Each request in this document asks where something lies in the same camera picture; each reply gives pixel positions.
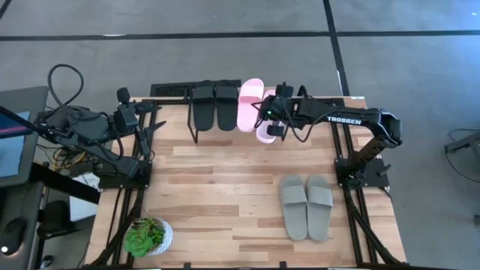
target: black floor stripe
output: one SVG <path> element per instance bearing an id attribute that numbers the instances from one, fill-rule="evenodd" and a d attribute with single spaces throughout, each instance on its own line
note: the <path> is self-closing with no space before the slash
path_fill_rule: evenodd
<path id="1" fill-rule="evenodd" d="M 8 5 L 12 2 L 12 0 L 5 0 L 3 5 L 0 7 L 0 20 L 2 19 L 3 15 L 7 11 Z"/>
<path id="2" fill-rule="evenodd" d="M 448 37 L 478 36 L 480 30 L 439 31 L 252 31 L 220 33 L 175 33 L 175 34 L 77 34 L 44 36 L 0 36 L 0 41 L 141 41 L 202 38 L 318 38 L 318 37 Z"/>
<path id="3" fill-rule="evenodd" d="M 197 38 L 311 38 L 328 37 L 327 31 L 245 31 L 219 33 L 122 34 L 122 35 L 60 35 L 60 36 L 1 36 L 0 41 L 125 41 Z"/>
<path id="4" fill-rule="evenodd" d="M 330 1 L 323 0 L 323 6 L 325 7 L 325 15 L 328 23 L 328 32 L 330 33 L 331 49 L 333 50 L 335 66 L 337 67 L 338 76 L 340 77 L 340 93 L 343 96 L 350 96 L 350 90 L 348 89 L 347 83 L 347 75 L 345 74 L 344 61 L 342 60 L 340 44 L 338 43 L 338 38 L 336 35 L 337 31 L 335 30 L 335 22 L 333 20 Z"/>
<path id="5" fill-rule="evenodd" d="M 480 30 L 436 30 L 436 31 L 339 31 L 338 37 L 438 37 L 480 35 Z"/>

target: wooden table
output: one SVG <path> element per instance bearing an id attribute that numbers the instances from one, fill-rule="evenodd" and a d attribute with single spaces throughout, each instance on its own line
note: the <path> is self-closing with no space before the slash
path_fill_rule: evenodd
<path id="1" fill-rule="evenodd" d="M 362 97 L 345 97 L 345 104 L 366 107 Z M 157 114 L 157 122 L 166 120 L 166 124 L 154 133 L 154 172 L 142 207 L 142 216 L 148 213 L 172 225 L 172 246 L 160 256 L 135 259 L 134 267 L 172 268 L 189 262 L 193 268 L 275 267 L 280 261 L 287 261 L 289 267 L 355 265 L 344 195 L 335 176 L 329 123 L 316 125 L 305 143 L 290 131 L 284 142 L 277 138 L 271 145 L 259 142 L 255 133 L 224 132 L 215 125 L 200 132 L 195 145 L 187 115 L 186 105 L 165 105 Z M 345 147 L 344 132 L 338 127 Z M 372 137 L 364 127 L 350 126 L 350 130 L 355 149 Z M 131 152 L 133 138 L 122 142 L 125 152 Z M 287 237 L 278 199 L 278 183 L 286 174 L 299 174 L 304 180 L 320 174 L 330 183 L 334 206 L 326 241 L 291 241 Z M 364 193 L 373 231 L 404 261 L 390 199 L 375 187 L 365 188 Z M 116 194 L 117 190 L 106 190 L 101 195 L 86 263 L 105 248 Z M 365 237 L 358 231 L 363 258 L 368 261 Z M 125 258 L 123 251 L 121 262 Z"/>

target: potted plant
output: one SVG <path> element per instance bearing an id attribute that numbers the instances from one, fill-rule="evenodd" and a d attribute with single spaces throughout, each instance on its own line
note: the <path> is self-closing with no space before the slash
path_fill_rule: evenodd
<path id="1" fill-rule="evenodd" d="M 124 248 L 133 257 L 162 254 L 172 244 L 172 227 L 161 219 L 144 217 L 132 223 L 125 237 Z"/>

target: pink slipper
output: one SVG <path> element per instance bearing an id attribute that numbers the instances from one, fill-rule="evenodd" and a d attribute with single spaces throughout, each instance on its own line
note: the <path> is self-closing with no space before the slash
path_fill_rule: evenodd
<path id="1" fill-rule="evenodd" d="M 268 96 L 275 95 L 275 90 L 268 90 L 264 95 L 263 95 L 263 100 L 265 100 Z M 262 124 L 256 129 L 256 138 L 262 142 L 262 143 L 273 143 L 275 139 L 277 138 L 276 136 L 268 135 L 267 134 L 267 128 L 269 125 L 272 125 L 273 121 L 268 120 L 268 121 L 263 121 Z M 278 124 L 279 126 L 283 126 L 284 123 L 280 122 Z"/>
<path id="2" fill-rule="evenodd" d="M 258 119 L 258 110 L 252 106 L 252 103 L 262 101 L 262 96 L 263 81 L 261 79 L 249 79 L 241 86 L 237 115 L 237 127 L 240 131 L 254 131 Z"/>

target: white flower pot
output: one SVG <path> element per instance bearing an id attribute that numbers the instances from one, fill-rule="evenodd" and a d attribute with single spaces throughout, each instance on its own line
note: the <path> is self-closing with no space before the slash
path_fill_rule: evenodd
<path id="1" fill-rule="evenodd" d="M 170 247 L 170 245 L 172 244 L 172 241 L 173 241 L 173 229 L 170 226 L 170 224 L 168 224 L 168 222 L 166 222 L 165 220 L 163 220 L 161 218 L 154 217 L 154 219 L 165 230 L 165 232 L 163 233 L 163 242 L 162 242 L 162 244 L 157 246 L 154 250 L 148 252 L 146 254 L 146 256 L 155 256 L 155 255 L 162 254 L 163 252 L 167 251 L 167 249 Z"/>

